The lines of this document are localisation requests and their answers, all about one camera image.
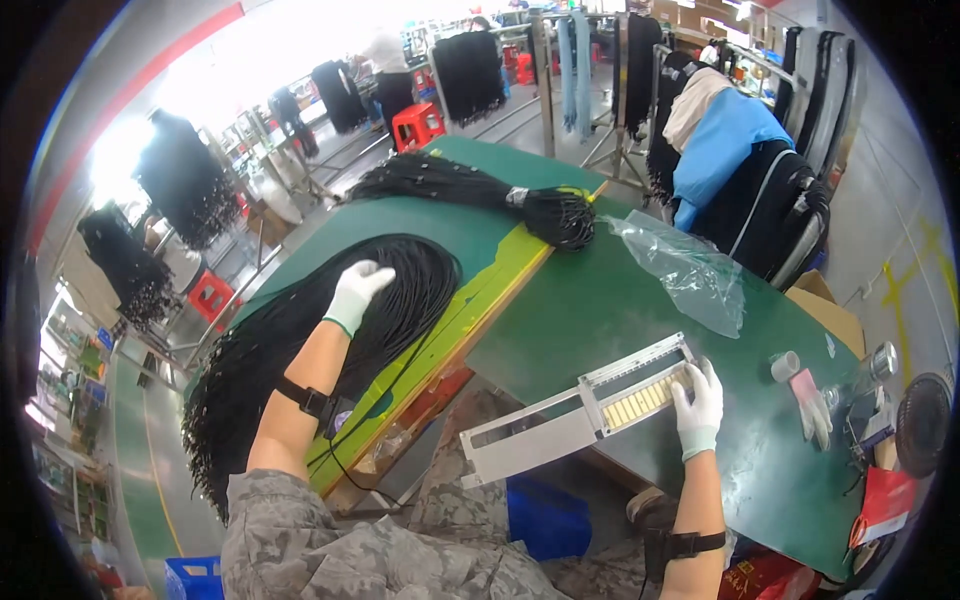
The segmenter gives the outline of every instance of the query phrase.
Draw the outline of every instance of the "yellow clip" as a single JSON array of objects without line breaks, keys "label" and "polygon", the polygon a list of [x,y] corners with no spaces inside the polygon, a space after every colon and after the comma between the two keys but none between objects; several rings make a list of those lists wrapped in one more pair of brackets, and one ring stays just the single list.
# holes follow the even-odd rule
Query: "yellow clip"
[{"label": "yellow clip", "polygon": [[561,192],[566,192],[567,194],[573,194],[574,196],[580,196],[588,202],[588,204],[593,204],[593,201],[596,200],[593,198],[593,195],[590,194],[590,190],[583,187],[573,187],[572,185],[558,185],[557,189]]}]

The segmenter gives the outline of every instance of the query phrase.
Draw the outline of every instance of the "white work glove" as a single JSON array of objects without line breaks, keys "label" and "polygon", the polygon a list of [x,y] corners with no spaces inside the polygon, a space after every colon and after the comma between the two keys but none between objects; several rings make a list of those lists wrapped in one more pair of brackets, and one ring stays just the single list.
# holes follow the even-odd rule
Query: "white work glove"
[{"label": "white work glove", "polygon": [[361,260],[349,267],[337,281],[337,289],[323,321],[336,323],[352,340],[373,295],[390,285],[394,277],[396,271],[390,267],[381,269],[372,260]]},{"label": "white work glove", "polygon": [[717,446],[717,432],[723,418],[723,386],[713,372],[706,356],[700,358],[703,371],[686,364],[686,374],[693,382],[693,403],[687,401],[684,387],[676,381],[670,384],[673,403],[677,407],[677,432],[684,449],[684,462],[704,450]]}]

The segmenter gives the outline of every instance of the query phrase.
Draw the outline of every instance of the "red bag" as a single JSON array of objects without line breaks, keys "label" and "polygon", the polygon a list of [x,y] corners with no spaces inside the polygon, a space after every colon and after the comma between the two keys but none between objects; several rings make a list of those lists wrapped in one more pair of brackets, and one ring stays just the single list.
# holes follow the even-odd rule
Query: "red bag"
[{"label": "red bag", "polygon": [[808,600],[820,574],[773,550],[763,550],[724,571],[717,600]]}]

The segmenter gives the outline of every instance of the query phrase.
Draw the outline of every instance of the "blue jacket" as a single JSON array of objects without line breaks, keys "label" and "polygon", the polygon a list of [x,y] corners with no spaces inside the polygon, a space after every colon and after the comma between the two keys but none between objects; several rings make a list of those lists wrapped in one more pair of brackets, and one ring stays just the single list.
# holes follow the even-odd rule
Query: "blue jacket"
[{"label": "blue jacket", "polygon": [[710,204],[753,145],[771,139],[793,147],[777,117],[757,98],[747,98],[732,87],[717,94],[673,172],[673,195],[681,200],[674,227],[689,230],[697,211]]}]

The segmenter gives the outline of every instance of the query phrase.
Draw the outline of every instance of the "black wrist strap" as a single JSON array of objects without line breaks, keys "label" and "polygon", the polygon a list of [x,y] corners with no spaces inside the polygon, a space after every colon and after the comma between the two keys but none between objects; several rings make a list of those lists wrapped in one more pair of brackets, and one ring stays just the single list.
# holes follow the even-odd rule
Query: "black wrist strap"
[{"label": "black wrist strap", "polygon": [[722,548],[726,543],[727,534],[724,532],[710,536],[701,536],[698,533],[671,534],[666,537],[663,558],[665,562],[692,559],[701,552]]},{"label": "black wrist strap", "polygon": [[333,431],[332,417],[335,414],[336,403],[330,401],[330,396],[313,388],[303,389],[284,375],[276,381],[275,389],[299,404],[304,413],[318,420],[320,427],[324,430],[324,437],[328,440],[333,439],[336,432]]}]

